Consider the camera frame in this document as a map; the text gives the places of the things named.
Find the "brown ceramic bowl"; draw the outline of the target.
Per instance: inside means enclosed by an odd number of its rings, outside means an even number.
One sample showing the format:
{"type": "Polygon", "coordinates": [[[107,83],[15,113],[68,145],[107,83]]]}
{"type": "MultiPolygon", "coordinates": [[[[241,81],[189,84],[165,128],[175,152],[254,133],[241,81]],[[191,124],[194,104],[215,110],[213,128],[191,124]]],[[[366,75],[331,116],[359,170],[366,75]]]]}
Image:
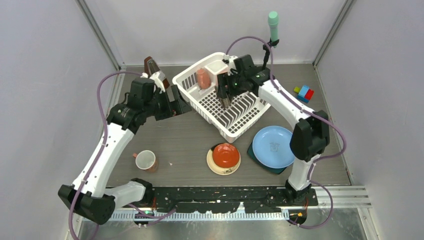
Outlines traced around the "brown ceramic bowl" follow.
{"type": "Polygon", "coordinates": [[[221,87],[218,86],[215,88],[216,96],[222,106],[223,109],[227,109],[231,104],[231,98],[229,95],[229,90],[226,86],[221,87]]]}

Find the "white mug pink handle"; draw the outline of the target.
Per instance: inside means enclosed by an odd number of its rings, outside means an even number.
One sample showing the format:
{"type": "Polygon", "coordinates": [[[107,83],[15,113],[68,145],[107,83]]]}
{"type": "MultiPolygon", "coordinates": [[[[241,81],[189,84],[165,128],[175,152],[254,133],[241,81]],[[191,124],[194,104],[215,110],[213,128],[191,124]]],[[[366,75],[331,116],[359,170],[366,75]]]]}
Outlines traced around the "white mug pink handle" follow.
{"type": "Polygon", "coordinates": [[[139,153],[133,153],[132,156],[135,159],[135,165],[149,173],[154,173],[157,171],[159,162],[157,156],[151,150],[143,150],[139,153]]]}

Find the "light blue plate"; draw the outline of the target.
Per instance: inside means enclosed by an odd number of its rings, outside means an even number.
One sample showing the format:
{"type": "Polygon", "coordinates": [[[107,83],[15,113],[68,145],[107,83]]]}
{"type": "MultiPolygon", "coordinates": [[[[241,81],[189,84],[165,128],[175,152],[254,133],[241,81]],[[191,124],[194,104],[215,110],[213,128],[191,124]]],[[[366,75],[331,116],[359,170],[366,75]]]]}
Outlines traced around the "light blue plate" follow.
{"type": "Polygon", "coordinates": [[[283,169],[292,165],[295,156],[290,148],[292,132],[281,126],[267,126],[259,130],[252,140],[256,159],[271,169],[283,169]]]}

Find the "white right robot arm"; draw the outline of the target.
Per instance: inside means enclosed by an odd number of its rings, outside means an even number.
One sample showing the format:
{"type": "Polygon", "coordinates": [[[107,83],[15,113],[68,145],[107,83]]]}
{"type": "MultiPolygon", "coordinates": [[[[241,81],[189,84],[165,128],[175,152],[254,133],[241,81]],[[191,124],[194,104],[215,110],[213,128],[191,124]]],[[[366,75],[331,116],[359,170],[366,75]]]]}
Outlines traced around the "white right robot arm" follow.
{"type": "Polygon", "coordinates": [[[311,189],[313,161],[330,143],[328,114],[301,104],[275,79],[272,69],[255,66],[249,54],[234,59],[225,54],[222,62],[229,70],[217,75],[215,91],[224,109],[231,105],[234,97],[253,93],[277,110],[292,127],[289,146],[294,163],[282,195],[291,205],[299,205],[311,189]]]}

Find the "pink mug with handle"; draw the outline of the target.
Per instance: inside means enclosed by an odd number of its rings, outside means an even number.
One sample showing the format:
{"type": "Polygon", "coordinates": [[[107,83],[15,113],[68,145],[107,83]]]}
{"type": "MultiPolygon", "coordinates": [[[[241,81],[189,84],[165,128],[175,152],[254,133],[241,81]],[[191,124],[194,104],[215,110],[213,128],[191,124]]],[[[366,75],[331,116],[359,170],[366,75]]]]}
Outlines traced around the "pink mug with handle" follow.
{"type": "Polygon", "coordinates": [[[201,68],[196,71],[197,84],[201,90],[206,90],[211,86],[211,80],[208,72],[201,68]]]}

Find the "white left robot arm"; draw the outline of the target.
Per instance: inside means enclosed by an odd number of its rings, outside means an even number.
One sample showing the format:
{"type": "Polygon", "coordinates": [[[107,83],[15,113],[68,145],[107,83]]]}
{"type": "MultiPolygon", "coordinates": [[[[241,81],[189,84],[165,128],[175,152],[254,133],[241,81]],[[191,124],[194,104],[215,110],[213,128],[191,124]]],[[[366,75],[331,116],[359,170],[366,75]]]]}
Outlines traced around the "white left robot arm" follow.
{"type": "Polygon", "coordinates": [[[176,85],[170,90],[173,101],[161,83],[151,77],[132,81],[125,101],[110,109],[106,133],[83,171],[71,185],[59,188],[59,198],[72,213],[103,225],[118,208],[132,203],[148,207],[153,202],[153,186],[145,180],[133,178],[114,188],[107,188],[107,182],[123,150],[147,118],[160,121],[191,110],[176,85]]]}

